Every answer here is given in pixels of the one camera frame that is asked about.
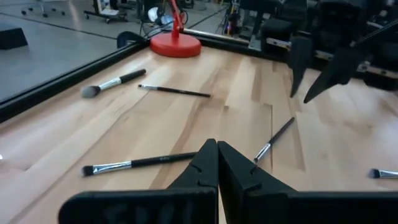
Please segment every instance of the red lamp base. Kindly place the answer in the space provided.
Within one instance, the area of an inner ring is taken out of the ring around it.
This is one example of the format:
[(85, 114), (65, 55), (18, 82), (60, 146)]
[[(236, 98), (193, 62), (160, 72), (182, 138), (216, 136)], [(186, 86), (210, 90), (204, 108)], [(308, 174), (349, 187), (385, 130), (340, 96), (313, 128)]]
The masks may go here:
[(200, 54), (200, 41), (190, 35), (179, 34), (172, 38), (172, 34), (158, 34), (150, 39), (150, 49), (160, 55), (168, 57), (186, 58)]

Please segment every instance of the floor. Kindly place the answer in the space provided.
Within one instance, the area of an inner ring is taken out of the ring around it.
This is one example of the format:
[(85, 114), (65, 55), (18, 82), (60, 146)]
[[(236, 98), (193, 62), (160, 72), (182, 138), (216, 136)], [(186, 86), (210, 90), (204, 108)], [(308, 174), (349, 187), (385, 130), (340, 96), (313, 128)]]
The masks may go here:
[[(96, 60), (116, 50), (116, 37), (129, 30), (139, 32), (140, 24), (113, 22), (102, 18), (86, 19), (84, 10), (92, 11), (92, 0), (51, 2), (50, 5), (66, 12), (21, 14), (22, 8), (33, 0), (0, 0), (0, 21), (19, 26), (25, 33), (28, 46), (0, 50), (0, 102), (51, 78)], [(194, 9), (187, 9), (186, 27), (214, 32), (224, 15), (219, 4), (197, 1)]]

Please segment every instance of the eyeliner brush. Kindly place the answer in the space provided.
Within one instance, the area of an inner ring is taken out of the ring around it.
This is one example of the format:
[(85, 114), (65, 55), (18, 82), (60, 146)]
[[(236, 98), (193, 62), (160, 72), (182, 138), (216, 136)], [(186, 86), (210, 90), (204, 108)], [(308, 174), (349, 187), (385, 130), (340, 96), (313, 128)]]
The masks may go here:
[(91, 175), (102, 174), (105, 172), (111, 172), (116, 170), (130, 169), (142, 166), (151, 166), (157, 164), (166, 164), (171, 162), (182, 161), (185, 159), (192, 159), (196, 155), (196, 152), (188, 152), (183, 154), (175, 154), (169, 156), (159, 156), (147, 159), (138, 159), (135, 161), (117, 162), (113, 164), (100, 164), (92, 166), (84, 166), (81, 168), (81, 174), (83, 177)]
[(210, 94), (206, 94), (206, 93), (197, 93), (197, 92), (192, 92), (192, 91), (178, 90), (178, 89), (166, 88), (166, 87), (161, 87), (161, 86), (151, 86), (151, 85), (139, 84), (138, 87), (146, 88), (148, 90), (166, 91), (169, 93), (181, 93), (181, 94), (186, 94), (186, 95), (191, 95), (191, 96), (203, 96), (203, 97), (207, 97), (207, 98), (211, 97)]
[(260, 150), (260, 152), (255, 156), (254, 163), (257, 164), (261, 157), (272, 147), (272, 145), (285, 133), (288, 127), (294, 122), (294, 117), (291, 118), (272, 138), (269, 142)]

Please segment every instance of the wooden tabletop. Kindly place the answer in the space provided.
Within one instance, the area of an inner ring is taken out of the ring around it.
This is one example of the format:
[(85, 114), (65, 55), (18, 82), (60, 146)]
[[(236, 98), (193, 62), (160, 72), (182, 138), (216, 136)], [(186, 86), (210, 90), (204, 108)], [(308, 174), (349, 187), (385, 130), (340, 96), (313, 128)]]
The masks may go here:
[[(140, 68), (146, 76), (80, 97), (83, 86)], [(290, 99), (282, 63), (209, 48), (186, 59), (142, 50), (0, 126), (0, 223), (56, 223), (62, 203), (85, 190), (164, 189), (188, 161), (82, 178), (85, 165), (193, 152), (208, 138), (253, 159), (292, 116), (296, 122), (264, 156), (264, 170), (297, 190), (397, 189), (396, 181), (366, 177), (373, 167), (398, 170), (396, 96), (352, 80), (305, 105), (317, 75), (308, 70)]]

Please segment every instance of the black brush handle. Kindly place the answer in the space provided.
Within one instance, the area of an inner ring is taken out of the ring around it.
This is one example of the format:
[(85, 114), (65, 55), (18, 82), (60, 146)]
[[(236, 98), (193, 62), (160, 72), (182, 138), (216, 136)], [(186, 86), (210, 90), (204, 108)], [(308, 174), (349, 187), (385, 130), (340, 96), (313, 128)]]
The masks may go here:
[(197, 92), (192, 92), (192, 91), (176, 90), (176, 89), (173, 89), (173, 88), (166, 88), (166, 87), (157, 87), (157, 90), (171, 92), (171, 93), (180, 93), (180, 94), (192, 95), (192, 96), (203, 96), (203, 97), (207, 97), (207, 98), (211, 97), (211, 95), (207, 94), (207, 93), (197, 93)]
[(147, 159), (137, 159), (131, 161), (131, 168), (142, 167), (142, 166), (151, 166), (157, 164), (166, 164), (170, 162), (182, 161), (185, 159), (192, 159), (197, 153), (196, 152), (188, 152), (183, 154), (169, 155), (169, 156), (159, 156), (152, 157)]
[(294, 117), (291, 118), (272, 138), (271, 140), (269, 140), (269, 144), (272, 146), (276, 140), (278, 140), (281, 135), (283, 135), (283, 133), (286, 131), (286, 129), (294, 122)]
[(129, 74), (127, 74), (127, 75), (120, 76), (119, 78), (120, 78), (120, 80), (121, 80), (122, 83), (126, 83), (126, 82), (128, 82), (128, 81), (130, 81), (130, 80), (133, 80), (133, 79), (135, 79), (135, 78), (137, 78), (137, 77), (140, 77), (141, 75), (145, 74), (146, 72), (147, 72), (147, 70), (145, 70), (145, 69), (140, 69), (140, 70), (138, 70), (138, 71), (129, 73)]

